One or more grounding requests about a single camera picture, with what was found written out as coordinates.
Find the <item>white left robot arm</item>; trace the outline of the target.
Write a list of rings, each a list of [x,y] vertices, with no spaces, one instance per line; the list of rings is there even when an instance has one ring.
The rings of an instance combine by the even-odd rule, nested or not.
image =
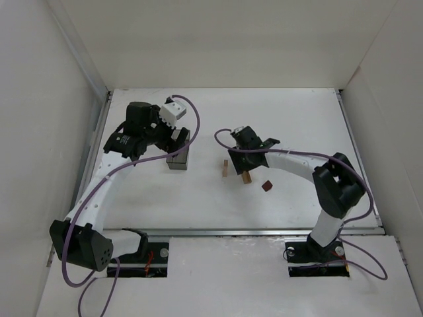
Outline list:
[[[161,105],[130,102],[125,120],[107,139],[100,163],[87,189],[64,220],[54,220],[50,237],[58,258],[94,271],[102,271],[111,259],[125,254],[144,254],[147,237],[122,229],[104,234],[104,221],[118,188],[151,145],[171,154],[184,150],[189,130],[177,122],[186,106],[168,98]]]

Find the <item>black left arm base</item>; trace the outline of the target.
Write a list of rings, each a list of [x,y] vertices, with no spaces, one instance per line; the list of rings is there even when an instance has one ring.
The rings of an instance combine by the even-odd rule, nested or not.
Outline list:
[[[168,273],[169,241],[150,242],[143,256],[119,257],[121,278],[165,278]]]

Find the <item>plain light wood block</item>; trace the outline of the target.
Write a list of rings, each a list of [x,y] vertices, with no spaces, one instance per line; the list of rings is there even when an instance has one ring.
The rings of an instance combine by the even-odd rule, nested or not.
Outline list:
[[[229,167],[229,161],[227,159],[225,159],[223,161],[223,170],[222,170],[222,176],[224,178],[226,178],[227,175],[228,175],[228,167]]]

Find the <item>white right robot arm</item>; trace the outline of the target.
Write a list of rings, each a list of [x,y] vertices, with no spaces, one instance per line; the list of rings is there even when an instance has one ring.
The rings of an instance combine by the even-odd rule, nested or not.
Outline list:
[[[237,174],[260,166],[284,170],[315,186],[321,212],[307,237],[306,250],[314,260],[323,261],[349,211],[365,194],[365,186],[348,157],[328,156],[279,149],[277,139],[263,141],[249,127],[231,131],[236,145],[228,150]]]

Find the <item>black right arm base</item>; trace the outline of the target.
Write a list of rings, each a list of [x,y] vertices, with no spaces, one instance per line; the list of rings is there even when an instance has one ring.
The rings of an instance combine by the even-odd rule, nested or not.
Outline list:
[[[341,241],[335,240],[324,248],[311,241],[288,241],[283,256],[290,277],[350,276]]]

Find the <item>striped light wood block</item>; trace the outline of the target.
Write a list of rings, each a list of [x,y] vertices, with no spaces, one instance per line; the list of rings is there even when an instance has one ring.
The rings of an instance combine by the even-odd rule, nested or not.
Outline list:
[[[252,178],[250,176],[249,172],[243,172],[241,174],[242,180],[243,180],[243,184],[251,184],[252,183]]]

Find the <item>dark red wood block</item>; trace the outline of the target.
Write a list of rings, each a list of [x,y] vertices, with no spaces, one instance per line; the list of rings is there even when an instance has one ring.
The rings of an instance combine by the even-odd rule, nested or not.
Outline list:
[[[262,189],[265,192],[269,192],[272,188],[273,188],[273,183],[271,183],[271,181],[269,180],[265,181],[265,183],[263,183],[262,185]]]

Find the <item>smoky transparent plastic bin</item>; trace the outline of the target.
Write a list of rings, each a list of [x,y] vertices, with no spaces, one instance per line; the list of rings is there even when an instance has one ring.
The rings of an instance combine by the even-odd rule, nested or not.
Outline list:
[[[181,129],[176,129],[173,132],[172,138],[177,140]],[[184,145],[188,144],[190,141],[190,130],[186,134],[186,139]],[[169,170],[188,170],[188,158],[189,158],[189,148],[185,148],[185,150],[179,153],[177,156],[168,157],[166,159],[167,166]]]

